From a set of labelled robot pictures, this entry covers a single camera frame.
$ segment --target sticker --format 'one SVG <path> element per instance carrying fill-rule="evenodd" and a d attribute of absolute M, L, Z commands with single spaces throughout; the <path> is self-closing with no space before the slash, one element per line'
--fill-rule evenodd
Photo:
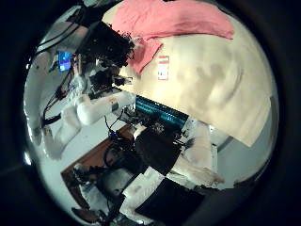
<path fill-rule="evenodd" d="M 159 56 L 158 60 L 158 79 L 168 80 L 169 56 Z"/>

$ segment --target blue screen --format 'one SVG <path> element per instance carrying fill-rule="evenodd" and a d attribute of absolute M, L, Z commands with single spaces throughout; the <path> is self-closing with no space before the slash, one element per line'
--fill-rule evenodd
<path fill-rule="evenodd" d="M 61 72 L 69 70 L 71 67 L 71 54 L 66 52 L 58 52 L 58 69 Z"/>

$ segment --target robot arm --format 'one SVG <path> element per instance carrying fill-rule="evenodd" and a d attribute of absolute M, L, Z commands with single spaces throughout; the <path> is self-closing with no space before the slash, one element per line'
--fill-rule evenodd
<path fill-rule="evenodd" d="M 104 67 L 126 65 L 127 56 L 131 53 L 133 44 L 129 39 L 120 36 L 99 21 L 103 16 L 104 9 L 82 7 L 77 10 L 78 14 L 75 15 L 75 18 L 72 15 L 72 22 L 55 23 L 42 40 L 28 71 L 24 88 L 24 113 L 29 136 L 35 145 L 40 145 L 43 141 L 45 152 L 52 157 L 58 158 L 61 155 L 66 145 L 78 134 L 83 125 L 90 125 L 112 110 L 131 104 L 135 100 L 134 96 L 122 92 L 111 97 L 100 98 L 92 103 L 87 95 L 76 92 L 75 95 L 69 95 L 70 104 L 65 106 L 61 112 L 60 116 L 63 122 L 54 137 L 50 127 L 45 126 L 42 122 L 40 98 L 45 86 L 45 77 L 48 75 L 57 51 L 78 56 L 83 54 L 92 61 L 94 59 L 94 62 L 95 59 L 104 58 Z M 86 81 L 82 76 L 84 69 L 82 69 L 81 63 L 79 63 L 78 69 L 78 72 L 74 73 L 78 73 L 77 75 Z"/>

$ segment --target wire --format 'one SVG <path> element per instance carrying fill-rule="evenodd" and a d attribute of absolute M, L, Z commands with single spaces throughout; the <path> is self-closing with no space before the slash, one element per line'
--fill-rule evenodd
<path fill-rule="evenodd" d="M 58 35 L 56 35 L 56 36 L 50 38 L 49 40 L 46 40 L 46 41 L 40 43 L 38 46 L 42 46 L 43 44 L 46 44 L 46 43 L 48 43 L 48 42 L 50 42 L 50 41 L 52 41 L 52 40 L 55 40 L 55 39 L 59 38 L 60 36 L 64 35 L 64 34 L 65 34 L 65 33 L 66 33 L 66 32 L 67 32 L 67 31 L 68 31 L 68 30 L 69 30 L 69 29 L 70 29 L 70 28 L 78 21 L 82 9 L 83 9 L 83 6 L 81 6 L 81 8 L 79 8 L 79 9 L 77 9 L 77 10 L 70 16 L 70 17 L 72 17 L 72 16 L 74 16 L 74 14 L 77 13 L 76 18 L 73 20 L 73 22 L 72 22 L 68 27 L 65 28 L 65 30 L 63 30 L 63 31 L 62 31 L 61 33 L 59 33 Z"/>
<path fill-rule="evenodd" d="M 67 26 L 67 28 L 65 30 L 63 30 L 60 34 L 54 36 L 53 38 L 50 38 L 49 40 L 46 40 L 45 42 L 40 43 L 38 46 L 42 46 L 43 44 L 46 44 L 52 40 L 56 40 L 60 36 L 64 35 L 74 24 L 75 24 L 75 21 L 72 22 L 69 26 Z"/>
<path fill-rule="evenodd" d="M 58 45 L 59 43 L 61 43 L 62 41 L 64 41 L 66 38 L 68 38 L 70 35 L 72 35 L 78 28 L 80 27 L 80 25 L 76 26 L 68 35 L 66 35 L 64 38 L 62 38 L 61 40 L 57 41 L 56 43 L 38 51 L 36 54 L 35 54 L 35 57 L 51 48 L 53 48 L 54 46 Z"/>
<path fill-rule="evenodd" d="M 123 109 L 121 110 L 121 114 L 116 118 L 116 120 L 111 124 L 109 130 L 112 130 L 112 126 L 118 121 L 121 119 L 122 117 L 122 114 L 123 114 Z"/>
<path fill-rule="evenodd" d="M 43 115 L 42 115 L 42 119 L 43 119 L 43 123 L 46 123 L 47 121 L 52 121 L 52 118 L 46 120 L 46 112 L 49 111 L 58 101 L 62 100 L 64 97 L 66 97 L 66 94 L 63 95 L 62 98 L 57 98 L 57 94 L 61 92 L 62 86 L 65 84 L 65 82 L 67 81 L 68 77 L 71 76 L 71 68 L 69 69 L 68 73 L 66 74 L 66 76 L 64 77 L 63 81 L 60 83 L 60 85 L 58 86 L 58 88 L 56 89 L 55 93 L 52 95 L 52 97 L 49 99 L 46 107 L 43 110 Z"/>

